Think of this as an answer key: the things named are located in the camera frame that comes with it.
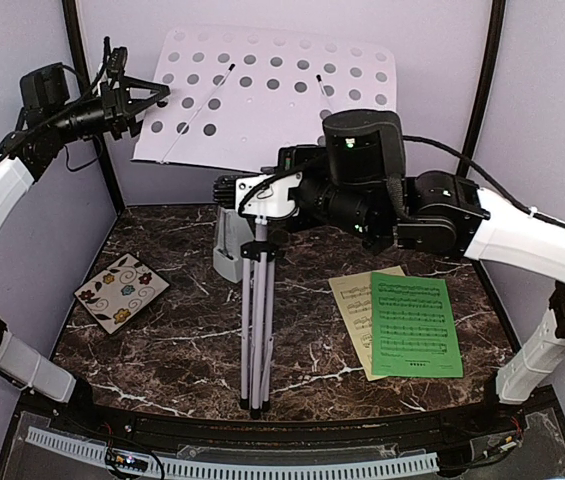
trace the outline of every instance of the sheet music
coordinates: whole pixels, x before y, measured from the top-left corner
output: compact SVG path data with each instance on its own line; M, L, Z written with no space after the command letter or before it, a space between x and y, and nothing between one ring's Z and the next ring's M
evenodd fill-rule
M386 268L380 270L380 272L387 275L404 275L400 267ZM364 367L366 378L369 381L384 378L383 375L371 373L373 343L371 272L331 278L329 284L353 342L355 352Z
M372 373L457 378L462 356L446 282L371 275Z

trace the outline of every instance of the decorative tile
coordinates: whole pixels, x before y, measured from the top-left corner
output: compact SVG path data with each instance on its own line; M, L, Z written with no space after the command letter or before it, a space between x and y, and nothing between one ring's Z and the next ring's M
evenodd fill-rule
M127 324L169 284L131 254L118 258L75 292L107 333Z

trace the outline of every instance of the cable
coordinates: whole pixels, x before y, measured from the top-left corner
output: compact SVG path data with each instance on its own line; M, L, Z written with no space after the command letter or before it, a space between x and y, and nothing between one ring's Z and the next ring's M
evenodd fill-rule
M531 208L524 205L511 193L509 193L509 191L506 188L504 188L495 178L489 175L489 173L484 168L482 168L480 165L475 163L466 155L463 155L462 153L449 147L448 145L443 144L442 142L438 142L437 140L432 140L430 138L417 137L412 135L404 135L402 138L404 139L405 142L424 143L426 145L439 148L440 150L443 150L449 153L450 155L453 155L454 157L460 159L461 163L464 163L469 167L473 168L482 178L484 178L487 182L489 182L493 186L493 188L495 188L498 191L500 195L502 195L506 200L508 200L511 203L511 205L513 205L518 210L521 210L522 212L528 215L533 215L533 218L541 220L545 223L565 229L565 222L558 220L557 218L553 218L548 215L545 215L543 213L539 213L539 212L535 212L534 210L531 210Z
M59 417L60 413L57 410L54 410L54 415ZM166 472L164 470L164 464L162 463L162 460L160 460L160 458L153 453L153 450L151 450L150 448L145 447L144 445L138 443L138 442L134 442L133 440L129 440L128 438L124 438L124 437L118 437L116 435L113 435L111 433L109 433L108 435L102 434L100 432L96 432L95 430L91 430L88 427L85 427L84 425L79 424L78 422L76 422L75 420L73 420L71 417L69 417L68 415L63 416L62 418L64 418L65 420L68 420L69 422L71 422L73 425L75 425L76 427L84 430L87 433L90 433L91 435L94 435L96 437L101 437L101 436L107 436L107 440L110 442L111 440L117 440L118 442L122 442L122 443L127 443L131 446L134 446L136 448L138 448L139 450L141 450L142 452L146 453L147 455L151 455L151 457L153 457L153 460L155 460L155 462L158 464L158 467L160 468L160 480L164 480L166 477ZM111 427L108 427L109 432L112 432L113 430L111 429Z
M108 57L110 55L110 52L111 52L110 39L109 37L104 37L104 55L102 58L102 66L100 67L100 70L93 79L93 82L91 82L88 88L80 95L80 97L75 102L70 103L55 115L52 115L43 122L40 122L31 130L27 130L26 134L23 135L22 138L20 138L20 140L15 142L9 149L7 149L4 153L0 155L0 163L4 161L4 159L7 158L9 155L16 152L22 145L28 142L31 139L31 137L33 137L36 133L41 131L43 128L48 127L53 122L63 117L67 113L75 110L78 106L82 104L82 102L84 102L84 100L86 100L91 95L93 89L98 86L100 80L102 79L102 77L104 77L104 74L106 73L106 67L107 67Z
M102 157L102 152L104 152L104 148L102 146L102 140L100 140L100 137L93 137L94 140L97 140L97 144L98 147L96 148L96 150L99 150L100 153L98 153L98 156L95 157L93 160L86 162L83 165L80 165L79 167L71 167L69 165L69 160L70 160L70 155L69 155L69 148L65 145L64 146L64 151L66 153L66 169L71 172L71 173L77 173L81 170L84 170L87 167L90 167L91 165L93 165L95 162L97 162L98 160L100 160L100 158Z
M64 70L66 70L67 72L72 73L73 75L75 75L76 80L78 81L78 83L80 84L80 86L82 88L89 88L89 82L86 80L86 78L84 78L84 76L82 76L81 74L78 73L78 71L69 66L69 65L64 65L61 64L60 65Z
M324 157L325 157L325 155L321 155L320 157L309 160L308 162L300 163L299 165L291 167L288 170L284 170L282 172L274 173L269 178L267 178L267 179L261 181L260 183L258 183L257 185L255 185L251 190L249 190L246 193L246 195L244 195L244 198L240 202L240 205L238 206L238 215L242 215L244 213L244 209L246 208L246 204L249 203L249 201L253 197L255 197L259 192L269 188L273 183L277 182L278 180L281 180L281 179L286 178L286 177L290 177L292 175L295 175L296 173L301 173L304 170L306 170L307 168L309 168L310 166L313 166L313 165L315 165L319 162L324 161Z

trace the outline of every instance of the robotic arm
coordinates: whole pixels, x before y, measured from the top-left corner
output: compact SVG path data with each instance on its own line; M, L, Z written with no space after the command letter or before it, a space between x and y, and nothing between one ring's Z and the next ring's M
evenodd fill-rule
M405 176L404 140L393 112L352 110L324 119L326 147L280 150L272 174L222 177L216 201L256 223L286 219L287 229L334 225L379 253L400 248L491 260L554 278L541 324L495 379L500 403L516 405L565 358L565 223L524 207L478 165L499 192L441 172Z
M67 68L62 64L43 67L20 80L24 106L16 130L0 143L0 228L65 145L105 132L115 139L126 131L135 136L141 129L136 116L169 95L166 85L124 75L126 47L111 51L108 37L104 45L95 80L73 102L68 102L63 71ZM92 95L95 88L99 92ZM131 88L147 90L149 96L134 99ZM76 388L78 379L14 337L1 319L0 373L60 403L69 403L77 390L83 391Z

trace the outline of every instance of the brown marble tabletop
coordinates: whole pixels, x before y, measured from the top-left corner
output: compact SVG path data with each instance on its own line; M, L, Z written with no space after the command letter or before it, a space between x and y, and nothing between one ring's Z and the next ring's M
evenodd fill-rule
M85 377L98 404L207 419L248 419L240 392L241 287L212 265L211 206L132 207L92 274L132 253L171 287L114 335L77 305L54 357ZM285 258L275 282L269 421L344 420L479 402L484 382L512 357L472 265L390 248L372 256L331 227L277 232ZM461 379L366 380L328 279L400 265L447 282L464 364Z

